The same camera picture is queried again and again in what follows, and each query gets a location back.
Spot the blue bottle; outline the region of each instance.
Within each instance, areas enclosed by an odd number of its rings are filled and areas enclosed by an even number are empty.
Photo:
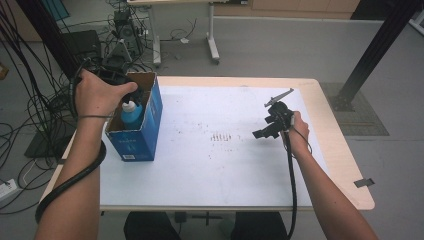
[[[133,101],[122,104],[121,119],[126,130],[139,130],[143,123],[143,106],[137,106]]]

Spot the black tape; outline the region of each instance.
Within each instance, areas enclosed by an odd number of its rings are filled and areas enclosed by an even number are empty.
[[[360,188],[360,187],[363,187],[363,186],[369,187],[369,186],[375,184],[374,180],[372,180],[371,178],[368,178],[368,179],[364,178],[364,179],[355,181],[354,183],[355,183],[357,188]]]

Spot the left hand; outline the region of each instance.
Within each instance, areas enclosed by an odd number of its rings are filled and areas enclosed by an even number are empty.
[[[82,80],[76,87],[75,104],[79,116],[107,116],[113,112],[123,96],[137,90],[134,82],[112,86],[83,69]]]

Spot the black pole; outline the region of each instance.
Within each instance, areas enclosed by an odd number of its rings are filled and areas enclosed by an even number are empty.
[[[75,75],[78,62],[66,45],[62,33],[41,0],[16,0],[34,29],[46,44],[50,53],[68,79]]]
[[[351,105],[355,95],[365,83],[374,68],[386,54],[387,50],[405,28],[416,12],[420,0],[398,0],[383,25],[362,55],[348,80],[335,97],[330,97],[330,104],[336,111],[352,111]]]

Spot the blue box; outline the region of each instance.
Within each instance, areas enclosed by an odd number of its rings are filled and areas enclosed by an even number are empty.
[[[156,73],[127,75],[144,90],[143,123],[140,130],[125,130],[120,117],[122,104],[119,104],[115,116],[106,126],[105,133],[123,161],[153,161],[163,108]]]

